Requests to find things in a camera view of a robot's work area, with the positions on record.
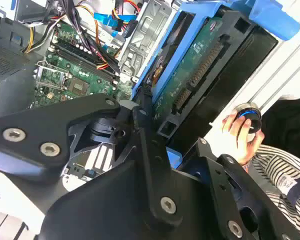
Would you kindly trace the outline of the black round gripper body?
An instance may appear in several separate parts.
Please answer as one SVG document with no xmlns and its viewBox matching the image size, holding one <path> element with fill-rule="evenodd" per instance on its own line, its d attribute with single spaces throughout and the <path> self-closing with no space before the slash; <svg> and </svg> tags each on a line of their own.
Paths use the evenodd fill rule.
<svg viewBox="0 0 300 240">
<path fill-rule="evenodd" d="M 41 240 L 228 240 L 210 189 L 172 170 L 153 199 L 153 216 L 141 168 L 118 166 L 61 197 L 47 212 Z"/>
</svg>

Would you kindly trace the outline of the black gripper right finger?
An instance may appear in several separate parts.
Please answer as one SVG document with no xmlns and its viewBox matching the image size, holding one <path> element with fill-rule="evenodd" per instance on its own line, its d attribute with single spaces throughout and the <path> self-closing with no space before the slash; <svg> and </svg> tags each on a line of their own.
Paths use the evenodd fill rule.
<svg viewBox="0 0 300 240">
<path fill-rule="evenodd" d="M 187 178 L 190 239 L 200 230 L 202 240 L 253 240 L 253 232 L 261 240 L 300 240 L 300 232 L 234 158 L 215 158 L 202 138 L 187 152 Z"/>
</svg>

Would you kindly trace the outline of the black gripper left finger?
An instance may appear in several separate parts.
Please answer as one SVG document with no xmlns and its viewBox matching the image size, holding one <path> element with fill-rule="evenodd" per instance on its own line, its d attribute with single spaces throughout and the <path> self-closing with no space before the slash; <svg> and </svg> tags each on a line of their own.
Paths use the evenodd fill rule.
<svg viewBox="0 0 300 240">
<path fill-rule="evenodd" d="M 160 185 L 168 190 L 172 169 L 165 145 L 153 131 L 151 99 L 127 113 L 122 118 L 119 103 L 98 93 L 0 117 L 0 172 L 37 184 L 55 183 L 71 155 L 101 141 L 95 124 L 105 119 L 116 123 L 110 138 L 121 148 L 112 169 L 138 164 L 151 214 L 158 217 L 153 200 Z"/>
</svg>

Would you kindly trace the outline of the person's hand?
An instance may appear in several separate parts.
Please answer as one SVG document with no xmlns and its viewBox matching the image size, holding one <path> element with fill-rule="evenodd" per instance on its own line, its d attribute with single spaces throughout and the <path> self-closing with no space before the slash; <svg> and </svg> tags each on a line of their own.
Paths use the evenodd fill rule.
<svg viewBox="0 0 300 240">
<path fill-rule="evenodd" d="M 265 138 L 264 133 L 258 130 L 253 139 L 249 140 L 249 130 L 252 124 L 245 116 L 236 118 L 237 112 L 234 110 L 229 114 L 221 125 L 221 134 L 225 141 L 227 154 L 244 166 L 255 155 Z"/>
</svg>

